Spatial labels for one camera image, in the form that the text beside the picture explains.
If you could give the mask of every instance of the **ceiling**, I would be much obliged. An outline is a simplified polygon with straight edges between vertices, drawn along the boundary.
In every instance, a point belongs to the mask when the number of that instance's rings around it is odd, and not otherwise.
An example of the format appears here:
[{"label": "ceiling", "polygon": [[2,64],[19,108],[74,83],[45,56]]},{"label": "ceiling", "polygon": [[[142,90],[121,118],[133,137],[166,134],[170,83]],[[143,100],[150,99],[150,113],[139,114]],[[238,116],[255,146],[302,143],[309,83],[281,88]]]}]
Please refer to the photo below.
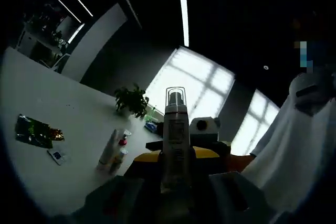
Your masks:
[{"label": "ceiling", "polygon": [[[95,18],[119,2],[132,17],[125,0],[82,0]],[[180,0],[129,0],[152,38],[184,45]],[[300,68],[299,51],[293,48],[293,18],[313,11],[328,22],[334,17],[334,0],[187,0],[189,49],[216,61],[244,85],[259,89],[278,106],[288,95],[291,80]],[[81,6],[72,5],[85,22]]]}]

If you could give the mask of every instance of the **white bottle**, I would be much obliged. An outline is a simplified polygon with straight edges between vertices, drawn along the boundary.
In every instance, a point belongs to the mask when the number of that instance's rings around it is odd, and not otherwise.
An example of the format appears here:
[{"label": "white bottle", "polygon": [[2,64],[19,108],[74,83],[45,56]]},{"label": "white bottle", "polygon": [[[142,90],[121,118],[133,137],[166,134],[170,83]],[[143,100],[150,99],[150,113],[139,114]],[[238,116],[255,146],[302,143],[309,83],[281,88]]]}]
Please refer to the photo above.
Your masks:
[{"label": "white bottle", "polygon": [[119,131],[114,130],[109,141],[107,142],[103,153],[98,161],[97,170],[108,170],[111,165],[111,159],[114,156],[114,149],[118,142]]},{"label": "white bottle", "polygon": [[190,135],[185,89],[167,88],[163,124],[165,170],[162,190],[176,184],[190,184]]},{"label": "white bottle", "polygon": [[124,147],[119,147],[117,154],[113,157],[109,174],[114,174],[121,166],[128,151]]}]

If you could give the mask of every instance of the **white table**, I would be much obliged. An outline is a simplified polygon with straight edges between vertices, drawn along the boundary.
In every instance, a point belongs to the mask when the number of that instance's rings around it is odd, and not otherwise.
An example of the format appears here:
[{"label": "white table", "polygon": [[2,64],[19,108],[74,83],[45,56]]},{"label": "white table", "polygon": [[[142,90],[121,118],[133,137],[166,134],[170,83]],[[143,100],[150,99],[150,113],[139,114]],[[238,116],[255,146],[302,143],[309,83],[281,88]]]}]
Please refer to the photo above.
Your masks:
[{"label": "white table", "polygon": [[[146,142],[159,138],[144,122],[115,115],[115,99],[30,60],[13,48],[5,53],[1,75],[1,119],[8,155],[28,194],[46,214],[69,214],[111,176],[95,167],[115,128],[132,132],[119,175],[133,159],[148,152]],[[61,129],[71,161],[62,166],[47,150],[15,140],[14,126],[22,113]]]}]

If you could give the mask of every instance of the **plant pot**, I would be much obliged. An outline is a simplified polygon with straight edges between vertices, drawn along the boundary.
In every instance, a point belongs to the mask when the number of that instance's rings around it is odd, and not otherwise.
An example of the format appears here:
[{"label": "plant pot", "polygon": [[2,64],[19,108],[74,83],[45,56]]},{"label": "plant pot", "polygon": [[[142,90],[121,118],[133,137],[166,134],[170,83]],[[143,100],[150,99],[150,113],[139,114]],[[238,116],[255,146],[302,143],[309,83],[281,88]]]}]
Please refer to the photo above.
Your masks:
[{"label": "plant pot", "polygon": [[122,110],[119,110],[118,114],[123,118],[129,118],[132,115],[132,112],[128,109],[128,107],[126,107]]}]

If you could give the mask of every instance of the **red bottle cap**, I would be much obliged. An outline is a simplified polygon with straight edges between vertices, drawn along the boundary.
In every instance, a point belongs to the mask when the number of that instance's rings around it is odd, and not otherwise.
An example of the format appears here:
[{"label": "red bottle cap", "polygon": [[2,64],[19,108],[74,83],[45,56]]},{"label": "red bottle cap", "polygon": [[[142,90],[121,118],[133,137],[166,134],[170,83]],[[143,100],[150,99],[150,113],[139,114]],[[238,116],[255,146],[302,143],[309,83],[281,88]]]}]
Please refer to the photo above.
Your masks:
[{"label": "red bottle cap", "polygon": [[127,144],[127,140],[126,140],[126,138],[121,139],[121,140],[119,141],[119,145],[121,145],[121,146],[124,146],[124,145],[126,145],[126,144]]}]

